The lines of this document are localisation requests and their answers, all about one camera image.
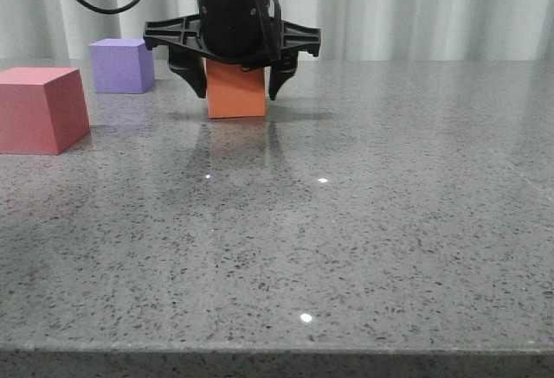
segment gray speckled surface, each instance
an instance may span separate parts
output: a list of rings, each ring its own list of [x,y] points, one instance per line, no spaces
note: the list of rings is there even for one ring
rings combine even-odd
[[[398,354],[405,376],[458,376],[470,355],[554,375],[551,62],[304,62],[265,119],[217,121],[163,63],[142,95],[71,65],[91,134],[0,155],[3,376],[51,376],[36,353],[94,376],[110,351],[261,352],[296,376],[289,350],[317,376],[341,353],[326,370]]]

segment robotic arm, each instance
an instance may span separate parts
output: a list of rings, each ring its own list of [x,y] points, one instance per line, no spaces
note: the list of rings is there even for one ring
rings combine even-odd
[[[140,0],[114,10],[77,1],[99,13],[117,14]],[[283,21],[278,0],[197,1],[197,15],[147,22],[144,39],[149,49],[158,45],[169,48],[170,70],[183,77],[200,98],[206,96],[207,87],[203,58],[240,64],[245,72],[271,67],[269,97],[275,99],[283,84],[294,76],[299,51],[319,55],[319,29]]]

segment foam cube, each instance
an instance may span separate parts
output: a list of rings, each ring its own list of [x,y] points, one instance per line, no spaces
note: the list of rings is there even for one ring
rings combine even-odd
[[[243,72],[240,65],[206,60],[208,115],[212,119],[266,114],[263,68]]]
[[[156,83],[154,57],[142,39],[104,39],[89,45],[96,93],[146,93]]]
[[[0,153],[58,155],[89,131],[78,69],[0,73]]]

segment white curtain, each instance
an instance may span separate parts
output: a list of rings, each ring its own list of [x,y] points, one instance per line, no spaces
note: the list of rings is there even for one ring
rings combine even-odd
[[[88,1],[112,8],[130,0]],[[323,29],[321,59],[539,60],[554,54],[554,0],[280,2],[287,20]],[[119,16],[95,14],[73,0],[0,0],[0,57],[86,58],[91,42],[140,37],[147,20],[195,12],[196,0],[143,0]]]

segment red block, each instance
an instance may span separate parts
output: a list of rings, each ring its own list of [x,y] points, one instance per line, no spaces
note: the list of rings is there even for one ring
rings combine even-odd
[[[78,69],[18,67],[0,73],[0,153],[58,155],[89,131]]]

